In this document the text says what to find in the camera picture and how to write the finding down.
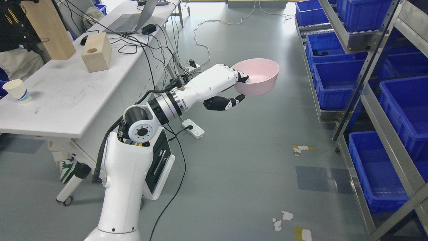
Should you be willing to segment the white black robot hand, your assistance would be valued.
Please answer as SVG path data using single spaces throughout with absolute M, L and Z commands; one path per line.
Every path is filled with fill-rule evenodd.
M 237 82 L 247 83 L 249 76 L 234 70 L 225 64 L 215 64 L 189 81 L 181 89 L 175 89 L 176 96 L 188 111 L 194 103 L 203 102 L 207 110 L 226 111 L 243 101 L 245 95 L 240 94 L 235 98 L 217 96 Z

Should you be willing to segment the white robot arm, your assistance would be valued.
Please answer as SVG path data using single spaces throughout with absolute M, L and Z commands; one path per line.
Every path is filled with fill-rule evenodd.
M 170 153 L 164 124 L 187 107 L 185 87 L 156 91 L 145 105 L 124 110 L 118 131 L 105 136 L 94 171 L 105 196 L 98 226 L 87 241 L 139 241 L 138 221 L 143 198 L 157 199 L 175 157 Z

